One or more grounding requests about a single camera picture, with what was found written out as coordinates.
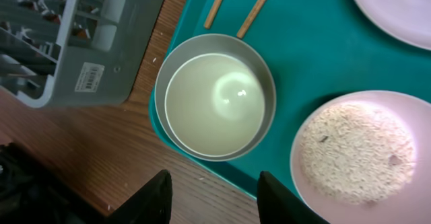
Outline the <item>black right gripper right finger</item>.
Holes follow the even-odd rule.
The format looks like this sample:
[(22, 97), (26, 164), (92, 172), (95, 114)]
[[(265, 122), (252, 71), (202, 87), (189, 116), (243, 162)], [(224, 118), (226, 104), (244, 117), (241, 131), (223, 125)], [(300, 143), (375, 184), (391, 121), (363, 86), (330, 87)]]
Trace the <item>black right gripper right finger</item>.
[(260, 173), (257, 206), (260, 224), (329, 224), (270, 172)]

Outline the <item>cooked rice leftovers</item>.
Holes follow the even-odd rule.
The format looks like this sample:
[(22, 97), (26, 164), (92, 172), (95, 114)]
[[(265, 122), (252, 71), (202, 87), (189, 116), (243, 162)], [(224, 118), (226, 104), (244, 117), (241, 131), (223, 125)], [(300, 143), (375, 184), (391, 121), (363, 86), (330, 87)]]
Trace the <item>cooked rice leftovers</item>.
[(376, 104), (344, 102), (312, 117), (299, 136), (300, 169), (321, 194), (378, 202), (410, 183), (416, 150), (407, 126)]

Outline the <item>small white bowl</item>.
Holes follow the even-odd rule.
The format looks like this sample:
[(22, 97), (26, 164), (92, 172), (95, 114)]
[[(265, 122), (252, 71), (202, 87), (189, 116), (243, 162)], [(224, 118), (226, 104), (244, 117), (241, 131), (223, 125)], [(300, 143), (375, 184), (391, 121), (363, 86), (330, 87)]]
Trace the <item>small white bowl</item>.
[[(300, 170), (299, 140), (306, 124), (325, 108), (359, 101), (393, 112), (410, 130), (415, 147), (413, 178), (403, 190), (374, 204), (347, 204), (318, 193)], [(395, 91), (359, 91), (334, 98), (312, 112), (292, 144), (290, 171), (294, 187), (312, 211), (329, 223), (429, 223), (430, 222), (430, 103)]]

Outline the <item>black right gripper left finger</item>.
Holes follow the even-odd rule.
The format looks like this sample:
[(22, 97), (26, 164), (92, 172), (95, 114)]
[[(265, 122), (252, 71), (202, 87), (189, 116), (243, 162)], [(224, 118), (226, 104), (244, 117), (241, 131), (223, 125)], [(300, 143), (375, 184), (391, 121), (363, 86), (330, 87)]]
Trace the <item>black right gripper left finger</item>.
[(161, 170), (115, 210), (109, 224), (169, 224), (172, 212), (172, 178)]

